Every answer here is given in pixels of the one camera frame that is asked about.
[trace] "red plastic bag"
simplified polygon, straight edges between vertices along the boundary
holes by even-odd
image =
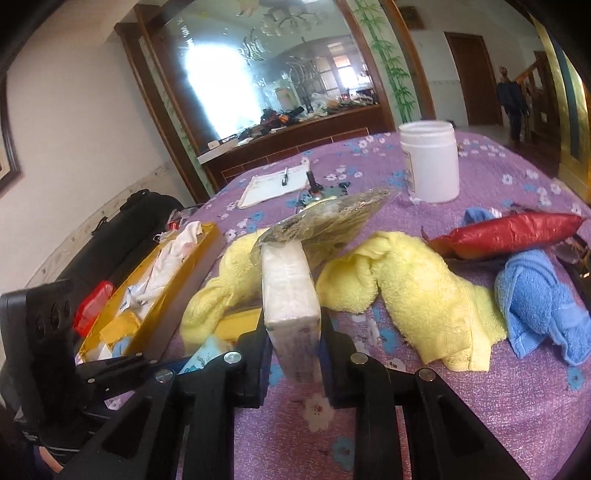
[[[90,295],[80,302],[80,306],[74,315],[74,330],[82,338],[88,335],[88,332],[95,324],[96,318],[103,311],[114,291],[113,284],[110,281],[103,280]]]
[[[585,218],[572,213],[525,212],[473,223],[429,240],[443,258],[485,260],[531,248],[546,248],[577,233]]]

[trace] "white container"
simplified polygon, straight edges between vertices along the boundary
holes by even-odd
[[[301,242],[263,244],[262,302],[265,327],[285,377],[315,380],[320,303]]]
[[[408,194],[429,203],[460,194],[456,134],[449,122],[421,120],[398,127],[406,156]]]

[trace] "yellow box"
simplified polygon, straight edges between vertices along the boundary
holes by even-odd
[[[162,295],[154,302],[124,355],[141,352],[150,360],[162,357],[189,300],[195,295],[226,245],[215,223],[204,223],[202,228],[203,233],[197,237],[195,250],[185,259]],[[164,245],[154,248],[109,299],[80,347],[79,355],[83,361],[86,361],[88,352],[99,346],[100,331],[115,317],[127,287],[139,282]]]

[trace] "chandelier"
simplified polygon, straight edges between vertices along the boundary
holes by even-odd
[[[308,12],[299,5],[273,7],[262,17],[261,31],[269,37],[309,32],[312,26],[320,25],[326,17],[324,11]]]

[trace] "silver bolt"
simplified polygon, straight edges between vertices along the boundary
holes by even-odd
[[[173,379],[174,373],[172,372],[172,370],[169,370],[168,368],[163,368],[162,370],[158,370],[154,377],[160,383],[166,383]]]
[[[240,352],[228,352],[223,356],[223,360],[230,365],[237,364],[240,360],[242,360],[242,355]]]
[[[368,356],[365,355],[365,353],[355,352],[353,355],[351,355],[351,361],[355,365],[363,365],[363,364],[367,363]]]
[[[435,380],[435,372],[430,368],[422,368],[418,371],[418,376],[425,382],[432,382]]]

